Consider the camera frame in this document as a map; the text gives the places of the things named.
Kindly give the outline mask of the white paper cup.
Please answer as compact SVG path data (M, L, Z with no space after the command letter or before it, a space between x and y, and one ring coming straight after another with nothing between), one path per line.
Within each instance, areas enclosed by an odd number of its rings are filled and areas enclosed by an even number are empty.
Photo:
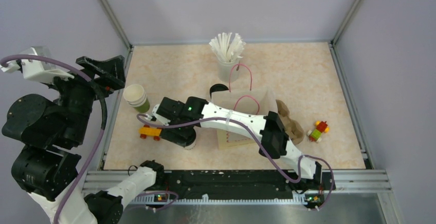
M193 141L192 143L188 144L184 147L185 150L191 150L196 146L196 141Z

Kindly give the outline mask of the cream pink paper bag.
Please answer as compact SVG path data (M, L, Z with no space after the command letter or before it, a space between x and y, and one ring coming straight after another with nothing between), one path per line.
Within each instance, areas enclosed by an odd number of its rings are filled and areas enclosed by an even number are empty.
M277 112L276 96L269 87L253 88L252 72L250 74L250 87L246 90L233 88L229 83L228 91L213 92L212 103L234 111L249 115L267 115L270 111ZM220 150L236 148L254 144L253 139L218 129L218 148Z

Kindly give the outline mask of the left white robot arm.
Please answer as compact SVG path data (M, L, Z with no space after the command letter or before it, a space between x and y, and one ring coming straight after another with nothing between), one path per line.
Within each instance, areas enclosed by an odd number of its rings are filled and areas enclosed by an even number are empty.
M80 155L70 150L84 141L95 101L101 106L98 148L107 124L105 99L125 87L124 57L105 61L80 57L81 69L54 59L31 54L1 59L5 72L31 71L40 82L59 93L56 100L28 94L8 110L2 134L24 147L11 169L17 184L37 202L52 223L117 223L125 207L147 188L158 190L165 183L164 167L145 161L118 185L83 196L78 182L86 171L76 166Z

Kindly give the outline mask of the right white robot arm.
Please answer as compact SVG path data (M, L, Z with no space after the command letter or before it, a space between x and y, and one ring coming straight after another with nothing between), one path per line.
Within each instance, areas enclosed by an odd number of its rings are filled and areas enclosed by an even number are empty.
M195 127L215 128L253 139L259 154L270 160L279 173L276 159L282 159L297 174L296 179L286 176L291 183L300 183L315 189L322 184L322 166L317 159L304 155L285 132L279 115L270 111L266 115L250 115L215 105L205 99L189 97L185 103L164 97L155 105L152 116L163 124L161 138L190 148L196 139Z

